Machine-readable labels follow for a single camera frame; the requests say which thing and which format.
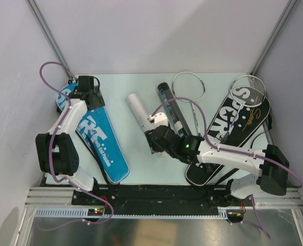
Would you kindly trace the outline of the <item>left aluminium frame post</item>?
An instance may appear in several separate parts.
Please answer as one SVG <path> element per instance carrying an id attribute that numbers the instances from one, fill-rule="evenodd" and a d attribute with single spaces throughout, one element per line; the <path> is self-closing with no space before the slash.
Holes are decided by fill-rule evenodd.
<path id="1" fill-rule="evenodd" d="M 65 67 L 69 68 L 65 57 L 60 50 L 60 47 L 54 38 L 52 31 L 49 27 L 49 25 L 46 22 L 46 19 L 43 16 L 42 11 L 40 10 L 37 2 L 35 0 L 25 0 L 26 4 L 28 5 L 32 15 L 34 16 L 37 24 L 39 25 L 46 41 L 48 42 L 53 54 L 56 57 L 56 61 L 59 62 L 60 64 L 64 65 Z"/>

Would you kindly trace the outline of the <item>blue racket bag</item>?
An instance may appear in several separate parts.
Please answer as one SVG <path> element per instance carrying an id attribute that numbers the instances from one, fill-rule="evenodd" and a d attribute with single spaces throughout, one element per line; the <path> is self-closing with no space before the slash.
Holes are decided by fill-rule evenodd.
<path id="1" fill-rule="evenodd" d="M 71 83 L 59 92 L 69 94 L 76 84 L 77 82 Z M 62 112 L 65 98 L 59 92 L 56 103 Z M 129 167 L 117 141 L 106 105 L 89 110 L 79 122 L 75 133 L 93 154 L 107 183 L 117 185 L 128 176 Z"/>

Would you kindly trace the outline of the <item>black shuttlecock tube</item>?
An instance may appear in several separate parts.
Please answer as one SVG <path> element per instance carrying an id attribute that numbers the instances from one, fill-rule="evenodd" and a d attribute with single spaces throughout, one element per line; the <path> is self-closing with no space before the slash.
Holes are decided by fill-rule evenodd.
<path id="1" fill-rule="evenodd" d="M 174 95 L 166 82 L 157 86 L 157 93 L 162 103 L 174 98 Z M 184 135 L 192 135 L 190 128 L 175 100 L 164 105 L 164 110 L 169 118 L 170 124 L 174 127 L 174 130 L 180 137 L 183 137 Z"/>

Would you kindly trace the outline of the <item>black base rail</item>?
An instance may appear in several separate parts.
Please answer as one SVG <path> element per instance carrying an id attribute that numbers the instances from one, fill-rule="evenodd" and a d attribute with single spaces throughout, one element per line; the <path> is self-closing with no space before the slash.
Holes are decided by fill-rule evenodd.
<path id="1" fill-rule="evenodd" d="M 100 184 L 94 194 L 105 197 L 114 208 L 114 213 L 174 213 L 210 214 L 218 207 L 239 207 L 241 199 L 225 189 L 212 186 L 173 185 L 105 185 Z"/>

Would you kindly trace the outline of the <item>black racket bag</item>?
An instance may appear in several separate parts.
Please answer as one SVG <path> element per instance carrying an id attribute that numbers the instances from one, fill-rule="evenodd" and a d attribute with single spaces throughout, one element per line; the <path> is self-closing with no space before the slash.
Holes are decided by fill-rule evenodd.
<path id="1" fill-rule="evenodd" d="M 207 135 L 211 141 L 243 147 L 267 119 L 271 109 L 267 98 L 257 107 L 239 107 L 230 94 L 224 99 L 208 127 Z M 223 168 L 223 165 L 213 163 L 192 164 L 186 169 L 185 177 L 189 184 L 200 187 Z"/>

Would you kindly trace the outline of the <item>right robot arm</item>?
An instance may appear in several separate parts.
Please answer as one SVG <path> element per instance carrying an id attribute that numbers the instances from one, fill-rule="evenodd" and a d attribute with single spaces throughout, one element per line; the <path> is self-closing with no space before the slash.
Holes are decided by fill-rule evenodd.
<path id="1" fill-rule="evenodd" d="M 246 150 L 212 143 L 199 136 L 180 137 L 169 126 L 148 130 L 145 136 L 152 153 L 166 152 L 188 165 L 213 163 L 248 172 L 248 175 L 227 185 L 224 192 L 227 204 L 237 205 L 242 199 L 260 191 L 275 196 L 287 193 L 289 163 L 274 145 L 268 145 L 264 150 Z"/>

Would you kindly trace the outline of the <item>right aluminium frame post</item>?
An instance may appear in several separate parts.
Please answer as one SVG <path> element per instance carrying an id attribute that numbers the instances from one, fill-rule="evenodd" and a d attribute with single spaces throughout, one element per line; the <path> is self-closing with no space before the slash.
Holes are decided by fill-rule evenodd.
<path id="1" fill-rule="evenodd" d="M 262 49 L 259 57 L 256 60 L 256 63 L 254 64 L 250 74 L 256 75 L 265 62 L 267 56 L 269 55 L 271 49 L 274 47 L 277 39 L 279 38 L 280 34 L 282 33 L 285 25 L 288 23 L 289 18 L 294 13 L 296 7 L 299 4 L 299 0 L 289 0 L 282 11 L 277 23 L 274 26 L 274 29 L 272 30 L 264 48 Z"/>

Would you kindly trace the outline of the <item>white shuttlecock tube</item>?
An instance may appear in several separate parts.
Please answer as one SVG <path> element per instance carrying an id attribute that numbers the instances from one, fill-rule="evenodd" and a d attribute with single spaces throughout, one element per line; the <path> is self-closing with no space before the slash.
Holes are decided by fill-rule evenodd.
<path id="1" fill-rule="evenodd" d="M 137 94 L 130 94 L 127 97 L 127 104 L 133 112 L 135 119 L 138 122 L 143 134 L 145 135 L 146 131 L 153 130 L 151 129 L 151 124 L 148 121 L 149 114 L 145 110 L 142 102 L 140 101 Z M 159 153 L 159 156 L 165 155 L 165 152 Z"/>

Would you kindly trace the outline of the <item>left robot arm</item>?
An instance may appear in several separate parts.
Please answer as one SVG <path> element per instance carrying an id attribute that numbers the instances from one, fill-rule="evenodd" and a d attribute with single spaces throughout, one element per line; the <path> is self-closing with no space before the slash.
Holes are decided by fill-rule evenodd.
<path id="1" fill-rule="evenodd" d="M 100 82 L 94 76 L 81 75 L 69 94 L 59 92 L 65 98 L 64 108 L 56 123 L 47 133 L 38 134 L 35 138 L 39 167 L 42 172 L 53 176 L 59 183 L 63 180 L 77 190 L 84 191 L 83 199 L 89 204 L 100 201 L 101 192 L 94 188 L 95 178 L 79 166 L 79 155 L 72 141 L 79 122 L 89 110 L 97 109 L 104 104 L 100 94 Z"/>

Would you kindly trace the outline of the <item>aluminium frame post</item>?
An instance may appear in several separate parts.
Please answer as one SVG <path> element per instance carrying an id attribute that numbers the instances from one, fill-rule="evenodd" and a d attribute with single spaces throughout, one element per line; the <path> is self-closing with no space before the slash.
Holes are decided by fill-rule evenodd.
<path id="1" fill-rule="evenodd" d="M 271 49 L 274 47 L 277 39 L 279 38 L 280 34 L 282 33 L 285 25 L 288 23 L 289 18 L 294 13 L 296 7 L 299 4 L 299 0 L 289 0 L 282 11 L 277 23 L 274 26 L 274 29 L 272 30 L 264 48 L 262 49 L 259 57 L 256 60 L 256 63 L 254 64 L 250 74 L 256 75 L 265 62 L 267 56 L 269 55 Z"/>
<path id="2" fill-rule="evenodd" d="M 52 31 L 49 27 L 49 25 L 46 22 L 46 19 L 43 16 L 42 11 L 40 10 L 37 2 L 35 0 L 25 0 L 26 4 L 28 5 L 32 15 L 34 16 L 37 24 L 39 25 L 46 41 L 48 42 L 53 54 L 56 57 L 56 61 L 59 62 L 60 64 L 64 65 L 65 67 L 69 68 L 65 57 L 60 50 L 60 47 L 54 38 Z"/>

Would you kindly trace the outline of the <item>white racket on black bag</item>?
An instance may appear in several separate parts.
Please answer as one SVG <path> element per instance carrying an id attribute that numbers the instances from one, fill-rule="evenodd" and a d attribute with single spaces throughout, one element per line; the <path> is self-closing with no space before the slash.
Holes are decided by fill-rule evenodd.
<path id="1" fill-rule="evenodd" d="M 229 94 L 232 99 L 239 105 L 233 121 L 228 127 L 225 135 L 227 138 L 232 130 L 235 121 L 238 119 L 242 108 L 254 108 L 261 105 L 265 99 L 267 89 L 264 82 L 254 75 L 243 75 L 238 77 L 231 85 Z"/>

